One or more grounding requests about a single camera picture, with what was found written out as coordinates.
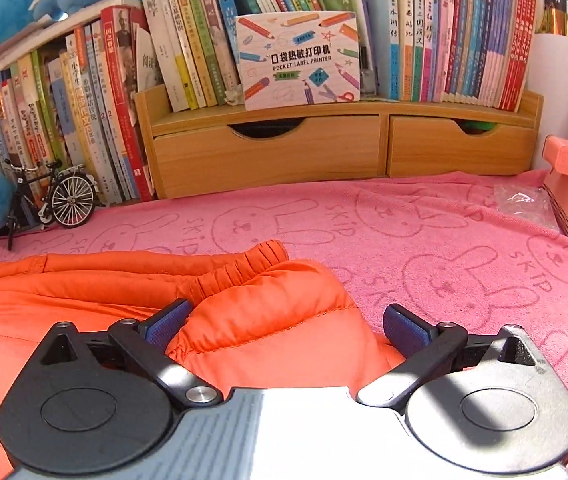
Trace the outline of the orange puffer jacket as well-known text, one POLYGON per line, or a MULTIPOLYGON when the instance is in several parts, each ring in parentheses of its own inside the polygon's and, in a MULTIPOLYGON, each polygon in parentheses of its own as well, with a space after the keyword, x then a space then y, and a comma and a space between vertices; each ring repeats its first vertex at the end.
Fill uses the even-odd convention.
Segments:
MULTIPOLYGON (((0 263, 0 402, 52 324, 100 332, 179 299, 192 311, 165 352, 223 392, 357 392, 403 360, 331 270, 290 258, 277 240, 212 256, 41 255, 0 263)), ((9 469, 0 447, 0 478, 9 469)))

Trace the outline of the pink bunny towel mat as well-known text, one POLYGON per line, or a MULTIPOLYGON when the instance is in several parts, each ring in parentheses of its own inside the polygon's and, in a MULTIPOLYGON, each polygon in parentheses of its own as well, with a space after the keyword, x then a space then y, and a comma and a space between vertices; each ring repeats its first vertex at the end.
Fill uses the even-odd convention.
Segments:
POLYGON ((391 304, 472 334, 517 324, 568 388, 568 237, 498 211, 497 185, 455 172, 110 207, 78 229, 26 233, 11 252, 0 240, 0 263, 102 252, 239 254, 277 240, 290 258, 331 270, 374 333, 387 339, 391 304))

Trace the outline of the clear plastic bag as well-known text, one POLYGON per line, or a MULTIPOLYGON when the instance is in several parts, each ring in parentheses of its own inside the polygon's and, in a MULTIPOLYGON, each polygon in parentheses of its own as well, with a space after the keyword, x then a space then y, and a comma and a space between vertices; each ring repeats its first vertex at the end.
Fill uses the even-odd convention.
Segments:
POLYGON ((500 184, 494 188, 493 200, 503 214, 529 220, 559 231, 552 202, 543 188, 522 184, 500 184))

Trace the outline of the miniature bicycle model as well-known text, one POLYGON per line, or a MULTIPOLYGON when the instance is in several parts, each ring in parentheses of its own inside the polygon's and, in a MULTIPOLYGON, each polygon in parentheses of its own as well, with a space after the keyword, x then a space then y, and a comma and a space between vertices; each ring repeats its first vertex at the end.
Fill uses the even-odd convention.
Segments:
POLYGON ((86 171, 84 165, 62 169, 62 161, 55 159, 53 162, 46 162, 44 174, 38 174, 37 168, 16 166, 8 158, 4 160, 4 165, 14 173, 17 180, 6 221, 8 252, 14 247, 14 236, 19 229, 17 207, 21 205, 22 200, 31 208, 35 207, 28 196, 30 185, 33 183, 48 181, 47 191, 37 209, 38 222, 43 228, 54 222, 65 229, 84 226, 92 218, 96 208, 104 206, 98 197, 97 181, 86 171))

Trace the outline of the wooden desk drawer shelf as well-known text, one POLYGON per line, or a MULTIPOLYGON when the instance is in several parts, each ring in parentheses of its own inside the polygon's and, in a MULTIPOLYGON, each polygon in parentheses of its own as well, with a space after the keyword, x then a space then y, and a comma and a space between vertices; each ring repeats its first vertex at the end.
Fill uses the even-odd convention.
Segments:
POLYGON ((165 88, 136 96, 157 194, 177 198, 272 184, 531 167, 543 98, 515 112, 453 103, 363 101, 249 112, 174 113, 165 88))

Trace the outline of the pocket label printer box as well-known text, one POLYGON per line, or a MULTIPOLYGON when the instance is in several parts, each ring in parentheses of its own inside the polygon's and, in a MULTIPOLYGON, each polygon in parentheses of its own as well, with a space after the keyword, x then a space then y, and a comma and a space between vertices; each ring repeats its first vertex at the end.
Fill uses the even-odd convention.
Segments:
POLYGON ((350 11, 258 13, 236 18, 247 110, 360 100, 357 18, 350 11))

